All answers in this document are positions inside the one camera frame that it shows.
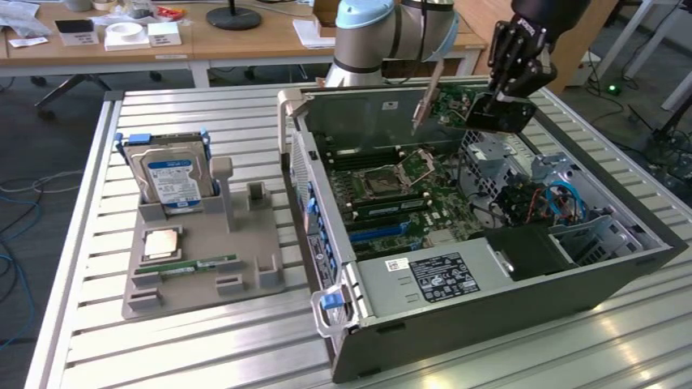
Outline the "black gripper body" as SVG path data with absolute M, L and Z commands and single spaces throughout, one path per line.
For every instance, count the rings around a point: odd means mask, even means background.
M 513 0 L 512 24 L 529 44 L 529 52 L 552 51 L 557 38 L 583 16 L 589 0 Z

